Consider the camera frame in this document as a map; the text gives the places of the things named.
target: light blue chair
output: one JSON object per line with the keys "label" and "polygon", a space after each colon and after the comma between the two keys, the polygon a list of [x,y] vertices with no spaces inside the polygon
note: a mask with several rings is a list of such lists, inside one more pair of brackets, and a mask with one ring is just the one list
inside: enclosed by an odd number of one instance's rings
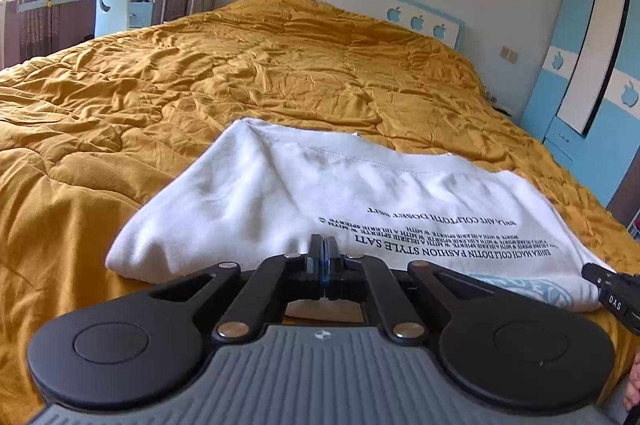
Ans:
{"label": "light blue chair", "polygon": [[95,0],[95,36],[129,29],[129,0]]}

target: wardrobe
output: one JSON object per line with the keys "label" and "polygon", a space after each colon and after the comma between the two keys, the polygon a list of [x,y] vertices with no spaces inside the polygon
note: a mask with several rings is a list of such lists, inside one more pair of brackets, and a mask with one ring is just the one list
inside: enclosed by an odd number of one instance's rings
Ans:
{"label": "wardrobe", "polygon": [[563,0],[520,125],[628,225],[640,206],[640,0]]}

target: black device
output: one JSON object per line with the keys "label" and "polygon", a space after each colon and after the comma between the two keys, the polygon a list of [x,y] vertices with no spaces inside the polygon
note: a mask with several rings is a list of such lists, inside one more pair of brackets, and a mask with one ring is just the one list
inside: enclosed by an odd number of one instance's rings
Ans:
{"label": "black device", "polygon": [[[364,324],[282,325],[348,299]],[[223,262],[45,324],[33,424],[610,424],[614,361],[576,313],[427,261],[391,271],[313,235],[255,271]]]}
{"label": "black device", "polygon": [[[640,335],[640,276],[615,273],[597,264],[582,267],[582,277],[598,287],[598,300],[634,335]],[[636,425],[640,405],[635,406],[624,425]]]}

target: metal screw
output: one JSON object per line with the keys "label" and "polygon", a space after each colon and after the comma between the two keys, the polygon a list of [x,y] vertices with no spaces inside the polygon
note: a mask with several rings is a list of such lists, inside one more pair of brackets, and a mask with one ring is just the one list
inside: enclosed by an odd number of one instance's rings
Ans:
{"label": "metal screw", "polygon": [[218,334],[225,339],[239,339],[249,332],[244,322],[225,322],[218,326]]}
{"label": "metal screw", "polygon": [[424,333],[424,328],[415,322],[403,322],[394,326],[393,332],[399,339],[417,339]]}

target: bed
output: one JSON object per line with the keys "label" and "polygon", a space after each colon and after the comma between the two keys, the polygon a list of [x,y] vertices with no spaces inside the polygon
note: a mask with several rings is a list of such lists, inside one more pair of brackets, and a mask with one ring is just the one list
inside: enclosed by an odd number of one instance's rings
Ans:
{"label": "bed", "polygon": [[[612,267],[638,245],[435,38],[313,0],[241,0],[0,72],[0,422],[42,405],[26,344],[46,321],[143,287],[104,268],[124,223],[235,119],[357,132],[400,152],[512,170]],[[604,310],[616,365],[636,341]]]}

